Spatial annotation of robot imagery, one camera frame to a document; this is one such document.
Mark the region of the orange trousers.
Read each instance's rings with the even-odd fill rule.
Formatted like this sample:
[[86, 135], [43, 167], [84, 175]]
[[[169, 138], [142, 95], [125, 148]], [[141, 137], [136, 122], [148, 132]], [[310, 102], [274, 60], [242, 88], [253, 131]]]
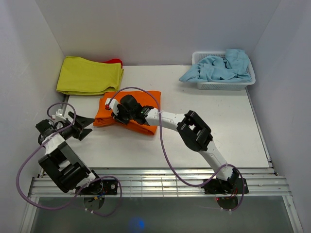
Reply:
[[[115, 120], [112, 116], [112, 110], [107, 110], [105, 108], [106, 103], [114, 96], [114, 94], [116, 94], [116, 92], [105, 93], [99, 100], [99, 109], [95, 116], [93, 126], [106, 127], [110, 125], [119, 125], [137, 133], [155, 135], [157, 126], [141, 125], [133, 119], [130, 119], [126, 125]], [[157, 105], [161, 104], [161, 92], [153, 90], [148, 91], [148, 93], [141, 91], [122, 91], [117, 93], [114, 99], [121, 105], [121, 112], [126, 113], [126, 116], [129, 117], [130, 113], [140, 113], [145, 105], [157, 108]]]

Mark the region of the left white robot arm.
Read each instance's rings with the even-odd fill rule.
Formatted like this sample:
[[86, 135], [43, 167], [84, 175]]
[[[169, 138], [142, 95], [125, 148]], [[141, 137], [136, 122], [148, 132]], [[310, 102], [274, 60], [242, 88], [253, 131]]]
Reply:
[[80, 189], [86, 184], [83, 194], [98, 194], [103, 189], [102, 180], [98, 179], [95, 171], [89, 169], [66, 142], [71, 137], [82, 141], [92, 132], [87, 126], [95, 119], [74, 116], [73, 112], [69, 112], [69, 116], [73, 119], [73, 125], [70, 125], [67, 118], [54, 124], [47, 119], [36, 124], [40, 133], [39, 144], [46, 142], [45, 155], [38, 163], [64, 193]]

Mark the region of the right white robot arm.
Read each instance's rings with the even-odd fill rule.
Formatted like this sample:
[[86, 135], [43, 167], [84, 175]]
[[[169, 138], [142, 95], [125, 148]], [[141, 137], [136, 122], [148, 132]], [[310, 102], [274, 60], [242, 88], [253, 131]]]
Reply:
[[210, 127], [195, 111], [186, 114], [160, 112], [149, 105], [142, 106], [132, 95], [126, 95], [120, 101], [108, 99], [106, 109], [112, 110], [112, 117], [117, 122], [128, 125], [130, 120], [139, 125], [161, 126], [176, 131], [185, 145], [198, 152], [216, 173], [216, 178], [203, 185], [212, 194], [228, 194], [237, 187], [239, 174], [228, 165], [218, 151]]

